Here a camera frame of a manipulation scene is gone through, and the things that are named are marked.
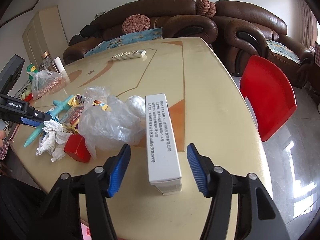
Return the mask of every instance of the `screw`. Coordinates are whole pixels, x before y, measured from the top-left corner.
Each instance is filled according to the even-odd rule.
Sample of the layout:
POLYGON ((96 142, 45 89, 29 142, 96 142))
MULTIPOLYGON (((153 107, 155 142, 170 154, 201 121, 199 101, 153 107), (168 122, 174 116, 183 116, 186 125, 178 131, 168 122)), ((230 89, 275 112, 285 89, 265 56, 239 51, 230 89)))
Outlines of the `screw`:
POLYGON ((69 178, 69 174, 68 173, 63 173, 60 178, 65 180, 65 179, 69 178))
POLYGON ((213 170, 214 170, 216 173, 222 173, 222 172, 223 172, 223 168, 220 167, 220 166, 215 166, 215 167, 213 168, 213 170))
POLYGON ((254 174, 254 173, 249 173, 248 176, 249 176, 250 179, 253 179, 253 180, 257 179, 257 175, 254 174))
POLYGON ((101 166, 95 167, 95 168, 94 168, 94 172, 95 172, 95 173, 101 173, 101 172, 103 172, 103 167, 101 167, 101 166))

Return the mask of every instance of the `sofa backrest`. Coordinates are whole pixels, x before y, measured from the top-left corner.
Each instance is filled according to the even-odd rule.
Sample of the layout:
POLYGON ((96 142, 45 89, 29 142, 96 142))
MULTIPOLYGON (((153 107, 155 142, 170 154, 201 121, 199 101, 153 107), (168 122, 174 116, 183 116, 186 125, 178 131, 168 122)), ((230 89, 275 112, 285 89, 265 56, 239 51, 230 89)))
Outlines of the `sofa backrest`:
POLYGON ((277 41, 278 33, 287 35, 285 22, 268 10, 246 2, 219 0, 215 2, 216 16, 227 16, 251 22, 263 32, 267 39, 277 41))
POLYGON ((103 39, 111 40, 123 35, 122 23, 127 17, 134 14, 148 16, 150 29, 160 28, 173 16, 195 15, 196 3, 193 0, 139 0, 108 11, 92 21, 90 25, 99 24, 103 39))

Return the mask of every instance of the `sofa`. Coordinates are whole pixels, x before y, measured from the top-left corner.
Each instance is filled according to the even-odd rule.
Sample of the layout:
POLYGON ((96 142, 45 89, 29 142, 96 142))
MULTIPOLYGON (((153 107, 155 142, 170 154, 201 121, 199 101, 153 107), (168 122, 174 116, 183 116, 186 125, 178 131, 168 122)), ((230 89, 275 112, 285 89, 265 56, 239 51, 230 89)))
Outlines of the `sofa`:
POLYGON ((122 23, 134 14, 148 16, 150 29, 162 27, 163 38, 201 37, 211 44, 218 35, 217 26, 211 19, 196 15, 193 0, 138 0, 114 8, 92 21, 90 25, 99 27, 99 37, 90 37, 68 47, 63 54, 65 63, 83 58, 102 41, 122 36, 122 23))
POLYGON ((219 0, 215 5, 216 14, 211 19, 219 34, 212 46, 231 75, 242 76, 249 57, 258 55, 277 65, 291 85, 305 85, 314 57, 308 48, 287 36, 287 25, 282 19, 251 3, 219 0), (266 39, 285 45, 301 63, 273 53, 266 39))

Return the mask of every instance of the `red chair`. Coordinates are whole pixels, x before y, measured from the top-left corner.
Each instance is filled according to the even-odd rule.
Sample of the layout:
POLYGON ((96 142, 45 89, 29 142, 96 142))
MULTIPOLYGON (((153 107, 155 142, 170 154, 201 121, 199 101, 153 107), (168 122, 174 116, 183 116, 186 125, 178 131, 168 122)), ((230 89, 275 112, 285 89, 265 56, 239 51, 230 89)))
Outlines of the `red chair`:
POLYGON ((268 140, 297 109, 287 77, 275 64, 252 55, 240 80, 240 92, 256 114, 261 140, 268 140))

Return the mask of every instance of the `beige cabinet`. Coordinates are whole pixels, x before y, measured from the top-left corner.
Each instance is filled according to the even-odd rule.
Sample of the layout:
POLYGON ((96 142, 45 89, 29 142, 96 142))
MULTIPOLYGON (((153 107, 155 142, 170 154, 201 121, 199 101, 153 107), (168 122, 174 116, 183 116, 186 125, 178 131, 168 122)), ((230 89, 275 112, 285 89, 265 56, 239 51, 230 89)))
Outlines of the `beige cabinet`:
POLYGON ((41 65, 41 55, 45 51, 49 51, 53 59, 60 57, 63 62, 63 52, 68 47, 68 42, 62 28, 58 6, 37 11, 25 29, 22 39, 30 62, 36 66, 41 65))

